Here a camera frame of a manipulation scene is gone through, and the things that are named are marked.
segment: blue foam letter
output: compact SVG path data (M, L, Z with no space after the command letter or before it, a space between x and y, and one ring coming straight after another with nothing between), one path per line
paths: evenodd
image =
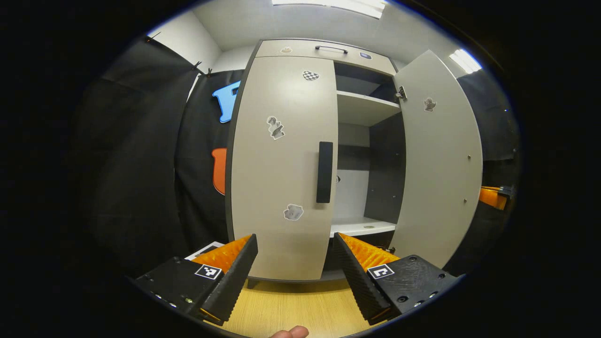
M217 89L213 92L213 96L217 97L217 101L219 101L219 107L221 107L221 117L219 118L219 122L225 123L231 120L231 115L234 112L234 102L236 101L236 94L234 94L234 90L240 87L240 81L234 82L231 85L227 85L221 89Z

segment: wooden floor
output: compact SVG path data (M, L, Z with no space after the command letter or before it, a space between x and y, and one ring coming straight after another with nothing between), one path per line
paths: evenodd
M309 338L334 338L366 330L367 324L346 280L323 283L260 281L242 289L225 330L251 338L267 338L296 325Z

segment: open cabinet door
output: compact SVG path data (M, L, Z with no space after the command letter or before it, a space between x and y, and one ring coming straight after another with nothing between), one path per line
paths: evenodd
M337 106L332 60L253 60L226 194L235 239L257 234L250 277L321 278L334 210Z
M474 216L482 146L471 105L446 65L427 51L395 76L405 126L403 202L391 246L442 268Z

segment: ceiling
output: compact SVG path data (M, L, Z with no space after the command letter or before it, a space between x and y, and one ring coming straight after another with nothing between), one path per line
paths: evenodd
M453 73L460 69L448 59L457 43L396 4L386 5L379 20L339 8L273 6L271 0L213 0L193 12L222 51L254 45L260 38L306 37L360 46L405 64L430 49Z

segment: drawer handle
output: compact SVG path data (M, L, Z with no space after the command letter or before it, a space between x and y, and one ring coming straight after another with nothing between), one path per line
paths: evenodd
M317 203L330 203L332 192L332 159L334 144L319 142L319 161L317 163Z
M320 48L332 48L332 49L338 49L339 51L343 51L345 54L348 54L349 51L347 51L346 49L342 49L342 48L336 48L336 47L330 47L330 46L315 46L315 49L320 49Z

